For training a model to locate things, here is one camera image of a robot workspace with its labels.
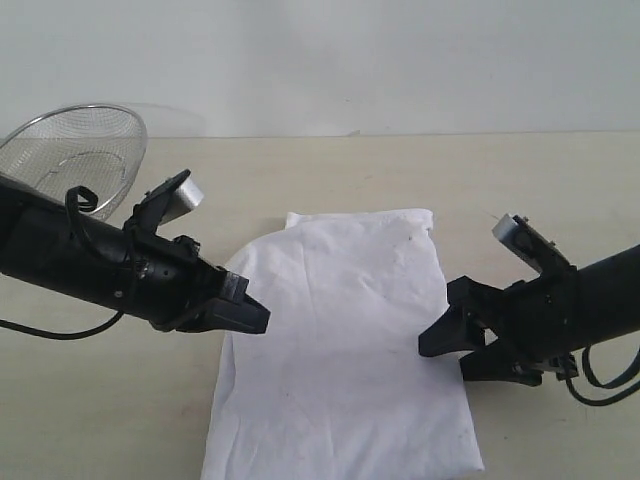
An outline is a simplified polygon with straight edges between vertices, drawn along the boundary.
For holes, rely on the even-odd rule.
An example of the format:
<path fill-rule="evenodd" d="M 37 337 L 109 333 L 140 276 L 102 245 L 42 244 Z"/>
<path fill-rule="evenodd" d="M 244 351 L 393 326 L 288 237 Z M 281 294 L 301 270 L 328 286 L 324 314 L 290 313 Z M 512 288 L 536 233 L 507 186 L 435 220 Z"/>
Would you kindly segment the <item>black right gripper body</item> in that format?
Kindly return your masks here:
<path fill-rule="evenodd" d="M 481 370 L 561 370 L 585 346 L 576 272 L 479 286 L 479 322 L 496 339 L 479 350 Z"/>

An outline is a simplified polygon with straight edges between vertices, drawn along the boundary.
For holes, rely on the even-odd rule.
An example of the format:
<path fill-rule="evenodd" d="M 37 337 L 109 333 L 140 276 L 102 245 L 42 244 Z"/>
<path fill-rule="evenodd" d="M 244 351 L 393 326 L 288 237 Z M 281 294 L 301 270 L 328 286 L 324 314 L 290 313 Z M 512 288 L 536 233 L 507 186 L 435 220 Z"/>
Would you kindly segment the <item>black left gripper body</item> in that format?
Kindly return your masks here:
<path fill-rule="evenodd" d="M 132 239 L 136 281 L 123 301 L 124 312 L 161 332 L 212 330 L 207 309 L 221 296 L 227 270 L 203 260 L 199 244 L 188 236 L 171 241 L 134 232 Z"/>

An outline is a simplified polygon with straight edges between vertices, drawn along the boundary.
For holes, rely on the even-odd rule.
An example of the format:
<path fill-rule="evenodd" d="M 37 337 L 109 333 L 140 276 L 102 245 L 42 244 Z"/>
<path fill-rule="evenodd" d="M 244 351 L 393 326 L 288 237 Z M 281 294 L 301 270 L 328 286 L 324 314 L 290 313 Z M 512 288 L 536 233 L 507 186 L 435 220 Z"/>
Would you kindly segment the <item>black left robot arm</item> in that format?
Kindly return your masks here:
<path fill-rule="evenodd" d="M 263 334 L 270 312 L 248 295 L 246 278 L 207 263 L 194 239 L 156 233 L 174 205 L 191 210 L 199 193 L 184 170 L 148 192 L 116 228 L 87 215 L 97 196 L 86 187 L 58 202 L 3 177 L 1 272 L 161 332 Z"/>

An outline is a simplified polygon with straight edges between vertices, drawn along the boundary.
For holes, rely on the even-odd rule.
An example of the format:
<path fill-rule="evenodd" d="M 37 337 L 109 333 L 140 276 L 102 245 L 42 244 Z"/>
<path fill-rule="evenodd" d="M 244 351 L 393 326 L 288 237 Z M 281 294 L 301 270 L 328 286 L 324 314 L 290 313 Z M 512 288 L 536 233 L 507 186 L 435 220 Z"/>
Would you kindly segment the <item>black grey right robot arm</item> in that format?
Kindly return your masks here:
<path fill-rule="evenodd" d="M 566 355 L 639 329 L 636 247 L 578 269 L 563 265 L 499 289 L 467 276 L 447 285 L 449 307 L 418 337 L 427 358 L 459 352 L 467 382 L 536 387 L 546 371 L 577 371 Z"/>

